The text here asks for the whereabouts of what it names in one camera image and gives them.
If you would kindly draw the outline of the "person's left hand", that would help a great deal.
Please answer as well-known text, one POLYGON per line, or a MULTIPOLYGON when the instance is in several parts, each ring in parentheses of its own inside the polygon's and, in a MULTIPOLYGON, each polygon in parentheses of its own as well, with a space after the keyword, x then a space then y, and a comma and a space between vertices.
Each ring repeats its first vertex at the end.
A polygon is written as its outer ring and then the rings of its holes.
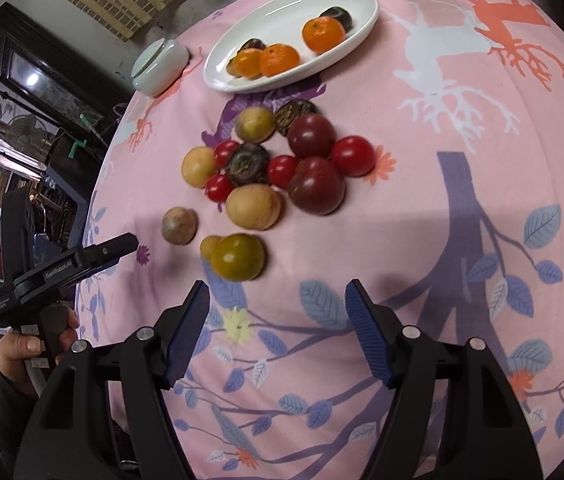
MULTIPOLYGON (((61 362, 63 354, 78 339, 79 321, 73 309, 67 311, 66 322, 66 330, 58 337, 62 351, 55 358, 57 363, 61 362)), ((33 396, 36 390, 28 376, 25 361, 39 356, 40 352, 41 341, 38 338, 13 333, 10 330, 0 339, 0 373, 9 379, 15 388, 33 396)))

